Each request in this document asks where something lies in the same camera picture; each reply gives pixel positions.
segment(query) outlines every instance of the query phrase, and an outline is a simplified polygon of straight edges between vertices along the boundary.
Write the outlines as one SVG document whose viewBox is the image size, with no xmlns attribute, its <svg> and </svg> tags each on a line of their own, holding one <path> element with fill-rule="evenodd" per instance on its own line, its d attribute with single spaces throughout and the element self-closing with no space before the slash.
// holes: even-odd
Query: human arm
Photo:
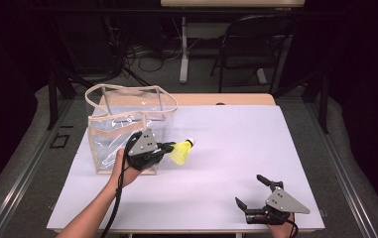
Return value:
<svg viewBox="0 0 378 238">
<path fill-rule="evenodd" d="M 121 174 L 123 162 L 123 150 L 118 151 L 114 169 L 111 177 L 101 192 L 76 216 L 63 230 L 58 237 L 95 237 L 111 202 L 115 198 L 115 190 L 118 187 L 118 179 Z M 124 172 L 123 186 L 130 184 L 140 174 L 133 168 Z"/>
</svg>

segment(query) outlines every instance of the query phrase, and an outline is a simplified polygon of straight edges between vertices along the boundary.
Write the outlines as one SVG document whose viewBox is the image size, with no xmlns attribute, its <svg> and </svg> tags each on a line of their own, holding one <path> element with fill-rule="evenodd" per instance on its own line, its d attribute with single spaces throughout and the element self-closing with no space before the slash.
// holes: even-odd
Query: bag handle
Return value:
<svg viewBox="0 0 378 238">
<path fill-rule="evenodd" d="M 140 94 L 138 94 L 137 96 L 143 96 L 143 97 L 146 97 L 146 98 L 151 97 L 150 95 L 157 95 L 157 94 L 145 92 L 145 90 L 154 89 L 156 91 L 160 91 L 160 92 L 164 93 L 165 95 L 169 96 L 176 103 L 176 106 L 174 108 L 172 108 L 172 109 L 169 109 L 169 110 L 164 110 L 164 111 L 133 111 L 133 112 L 129 112 L 130 114 L 135 114 L 135 113 L 142 113 L 142 114 L 168 114 L 168 113 L 176 111 L 177 108 L 178 108 L 178 106 L 179 106 L 179 103 L 176 100 L 176 98 L 174 98 L 170 93 L 168 93 L 166 90 L 164 90 L 160 86 L 124 87 L 124 86 L 111 85 L 111 84 L 97 84 L 97 85 L 92 86 L 89 89 L 87 89 L 86 92 L 84 93 L 84 97 L 85 97 L 86 102 L 89 103 L 89 105 L 93 106 L 94 108 L 97 108 L 97 109 L 101 110 L 104 113 L 101 113 L 100 115 L 97 115 L 97 116 L 88 116 L 89 120 L 93 120 L 95 118 L 99 119 L 100 117 L 103 117 L 103 119 L 111 119 L 111 118 L 116 117 L 114 115 L 107 116 L 109 114 L 109 112 L 108 112 L 107 109 L 105 109 L 104 107 L 102 107 L 102 106 L 94 103 L 92 100 L 90 100 L 88 98 L 88 95 L 91 92 L 93 92 L 94 90 L 96 90 L 98 88 L 102 88 L 104 90 L 104 88 L 106 88 L 106 87 L 113 88 L 113 89 L 118 89 L 118 90 L 120 90 L 121 93 L 128 94 L 128 95 L 134 95 L 135 91 L 140 91 Z"/>
</svg>

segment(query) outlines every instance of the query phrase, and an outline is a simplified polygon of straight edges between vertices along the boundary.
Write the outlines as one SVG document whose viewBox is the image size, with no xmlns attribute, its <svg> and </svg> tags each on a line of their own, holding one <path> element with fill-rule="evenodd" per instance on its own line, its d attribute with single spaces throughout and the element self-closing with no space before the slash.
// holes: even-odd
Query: dark background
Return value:
<svg viewBox="0 0 378 238">
<path fill-rule="evenodd" d="M 160 1 L 149 2 L 159 7 Z M 62 1 L 44 3 L 56 5 Z M 67 4 L 91 7 L 97 3 L 85 0 Z M 143 3 L 133 4 L 126 7 L 140 7 Z M 346 10 L 350 17 L 327 22 L 302 19 L 281 86 L 301 79 L 324 63 L 327 56 L 336 56 L 328 74 L 329 94 L 342 106 L 352 153 L 378 193 L 378 1 L 308 0 L 305 9 Z M 160 46 L 160 18 L 128 20 L 133 24 L 129 34 L 134 39 L 153 49 Z M 107 36 L 102 34 L 105 29 L 99 18 L 62 17 L 55 22 L 59 30 L 45 20 L 30 20 L 15 2 L 0 0 L 0 173 L 32 122 L 37 108 L 35 92 L 48 84 L 52 72 L 47 48 L 58 63 L 73 72 L 109 73 L 117 69 L 117 58 L 108 47 Z M 38 32 L 43 34 L 35 35 L 33 26 L 40 26 Z M 150 35 L 143 29 L 157 34 L 148 41 Z M 333 44 L 339 39 L 341 44 Z"/>
</svg>

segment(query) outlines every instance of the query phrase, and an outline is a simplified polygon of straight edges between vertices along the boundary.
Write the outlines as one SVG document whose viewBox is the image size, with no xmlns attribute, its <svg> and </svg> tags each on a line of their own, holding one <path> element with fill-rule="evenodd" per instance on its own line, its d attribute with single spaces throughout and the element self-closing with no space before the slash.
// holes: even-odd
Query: black cable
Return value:
<svg viewBox="0 0 378 238">
<path fill-rule="evenodd" d="M 160 54 L 157 54 L 155 52 L 149 52 L 148 55 L 150 56 L 142 56 L 142 57 L 139 57 L 139 61 L 138 61 L 138 66 L 139 68 L 142 70 L 142 71 L 145 71 L 145 72 L 155 72 L 155 71 L 158 71 L 159 69 L 161 69 L 164 65 L 164 57 L 161 56 Z M 159 66 L 154 68 L 154 69 L 144 69 L 142 68 L 142 59 L 156 59 L 156 60 L 159 60 L 160 63 L 159 63 Z"/>
<path fill-rule="evenodd" d="M 290 234 L 290 238 L 295 238 L 298 235 L 298 225 L 295 223 L 295 213 L 293 213 L 293 215 L 294 215 L 294 221 L 292 221 L 290 219 L 286 219 L 286 221 L 285 221 L 285 222 L 288 222 L 291 225 L 293 225 L 293 228 L 292 228 L 291 234 Z"/>
<path fill-rule="evenodd" d="M 129 68 L 123 67 L 123 70 L 125 70 L 126 72 L 128 72 L 142 86 L 151 86 L 151 84 L 149 82 L 147 82 L 145 79 L 143 79 L 142 77 L 140 77 L 139 75 L 137 75 L 134 71 L 130 70 Z"/>
</svg>

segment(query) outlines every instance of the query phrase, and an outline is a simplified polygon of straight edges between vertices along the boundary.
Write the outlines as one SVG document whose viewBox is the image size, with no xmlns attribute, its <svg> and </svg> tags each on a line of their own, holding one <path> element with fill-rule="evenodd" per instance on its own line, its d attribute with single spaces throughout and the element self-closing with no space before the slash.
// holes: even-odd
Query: black chair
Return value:
<svg viewBox="0 0 378 238">
<path fill-rule="evenodd" d="M 253 69 L 252 73 L 256 73 L 259 68 L 273 68 L 269 87 L 272 92 L 284 42 L 295 28 L 294 19 L 285 15 L 251 15 L 232 22 L 221 37 L 219 55 L 210 73 L 213 75 L 215 68 L 220 67 L 219 92 L 224 69 Z"/>
</svg>

